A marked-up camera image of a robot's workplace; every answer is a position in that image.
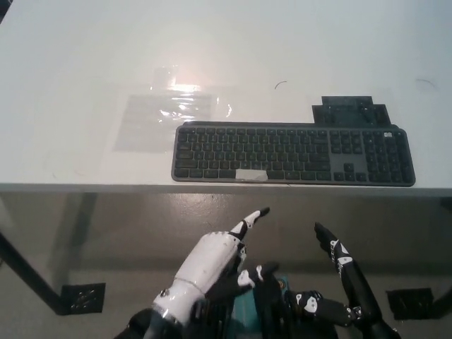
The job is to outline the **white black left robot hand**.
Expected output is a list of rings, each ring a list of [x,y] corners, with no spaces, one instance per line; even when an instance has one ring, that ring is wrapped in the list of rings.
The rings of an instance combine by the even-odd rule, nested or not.
[[[269,262],[242,269],[246,258],[244,238],[269,208],[253,212],[230,231],[203,235],[177,271],[172,285],[154,299],[152,309],[178,326],[186,326],[199,301],[234,299],[267,280],[278,264]]]

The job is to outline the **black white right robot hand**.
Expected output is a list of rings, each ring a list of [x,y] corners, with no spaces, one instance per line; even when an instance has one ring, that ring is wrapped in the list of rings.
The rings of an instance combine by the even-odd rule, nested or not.
[[[337,326],[356,326],[361,332],[384,324],[381,309],[357,261],[344,244],[325,226],[316,222],[316,238],[337,271],[348,303],[326,299],[315,290],[288,290],[285,299],[293,316],[320,319]]]

